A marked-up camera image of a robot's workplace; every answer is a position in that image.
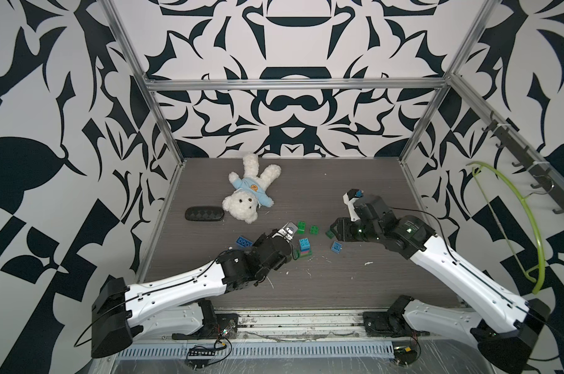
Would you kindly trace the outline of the cyan lego brick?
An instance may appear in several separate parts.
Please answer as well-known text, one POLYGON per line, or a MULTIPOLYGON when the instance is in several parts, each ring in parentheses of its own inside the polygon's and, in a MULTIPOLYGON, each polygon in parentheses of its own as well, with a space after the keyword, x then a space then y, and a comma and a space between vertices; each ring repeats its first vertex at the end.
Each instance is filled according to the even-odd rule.
POLYGON ((299 240, 299 246, 301 252, 308 252, 311 249, 310 242, 307 238, 301 238, 299 240))

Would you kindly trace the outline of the long blue lego brick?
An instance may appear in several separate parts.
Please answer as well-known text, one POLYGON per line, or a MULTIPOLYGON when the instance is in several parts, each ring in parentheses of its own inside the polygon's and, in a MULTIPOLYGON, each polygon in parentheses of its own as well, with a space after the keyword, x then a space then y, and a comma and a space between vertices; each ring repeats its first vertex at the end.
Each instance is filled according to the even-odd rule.
POLYGON ((254 245, 254 243, 251 240, 249 240, 249 239, 247 239, 243 236, 239 236, 236 239, 235 244, 240 249, 249 248, 249 247, 252 247, 254 245))

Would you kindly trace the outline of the green long lego plate brick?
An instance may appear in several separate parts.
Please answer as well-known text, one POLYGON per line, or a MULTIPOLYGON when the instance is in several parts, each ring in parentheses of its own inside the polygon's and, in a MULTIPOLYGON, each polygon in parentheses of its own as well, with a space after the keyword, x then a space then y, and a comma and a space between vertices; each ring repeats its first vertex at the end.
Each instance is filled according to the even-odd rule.
POLYGON ((311 250, 309 251, 296 251, 295 252, 295 258, 296 260, 301 259, 301 258, 305 258, 305 257, 310 257, 311 255, 313 255, 313 252, 311 250))

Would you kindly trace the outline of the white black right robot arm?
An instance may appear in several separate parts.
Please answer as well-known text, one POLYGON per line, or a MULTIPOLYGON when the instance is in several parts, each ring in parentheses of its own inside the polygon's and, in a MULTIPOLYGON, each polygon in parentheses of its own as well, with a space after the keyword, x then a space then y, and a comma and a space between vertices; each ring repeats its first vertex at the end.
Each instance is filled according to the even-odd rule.
POLYGON ((527 301, 499 285, 451 249, 425 221, 413 214, 397 218, 381 197, 351 189, 343 201, 349 215, 331 225, 336 240, 380 244, 428 271, 469 306, 458 311, 402 295, 385 312, 364 314, 368 333, 440 335, 476 348, 505 373, 525 371, 550 315, 544 302, 527 301))

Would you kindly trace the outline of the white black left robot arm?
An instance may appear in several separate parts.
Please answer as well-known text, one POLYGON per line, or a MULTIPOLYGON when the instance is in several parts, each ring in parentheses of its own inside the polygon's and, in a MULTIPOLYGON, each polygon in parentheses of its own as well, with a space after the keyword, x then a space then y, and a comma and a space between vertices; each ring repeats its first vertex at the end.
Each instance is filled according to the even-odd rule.
POLYGON ((91 307, 91 322, 74 347, 90 344, 92 358, 119 353, 150 330, 148 320, 180 305, 225 295, 265 282, 271 271, 293 260, 297 239, 280 231, 261 235, 253 246, 228 249, 193 271, 144 284, 120 277, 108 281, 91 307))

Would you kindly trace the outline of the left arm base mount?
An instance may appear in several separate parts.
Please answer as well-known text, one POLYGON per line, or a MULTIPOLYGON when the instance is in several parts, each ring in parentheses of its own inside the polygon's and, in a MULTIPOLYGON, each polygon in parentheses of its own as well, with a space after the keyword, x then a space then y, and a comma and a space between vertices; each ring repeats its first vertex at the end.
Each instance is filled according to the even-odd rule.
POLYGON ((208 299, 200 299, 198 302, 189 304, 191 310, 184 316, 185 322, 190 322, 191 312, 200 312, 199 318, 193 317, 199 327, 191 331, 190 327, 184 327, 182 332, 171 335, 175 341, 200 340, 210 338, 234 338, 238 333, 237 313, 217 313, 213 304, 208 299))

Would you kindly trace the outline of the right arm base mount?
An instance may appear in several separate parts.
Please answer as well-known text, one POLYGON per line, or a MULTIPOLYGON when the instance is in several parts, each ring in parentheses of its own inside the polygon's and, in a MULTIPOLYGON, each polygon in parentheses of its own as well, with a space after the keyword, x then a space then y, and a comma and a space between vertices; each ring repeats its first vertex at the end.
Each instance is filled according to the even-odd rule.
POLYGON ((368 337, 405 338, 414 333, 424 337, 430 336, 428 331, 413 329, 404 318, 404 311, 415 298, 401 295, 386 311, 368 311, 362 314, 363 325, 368 337))

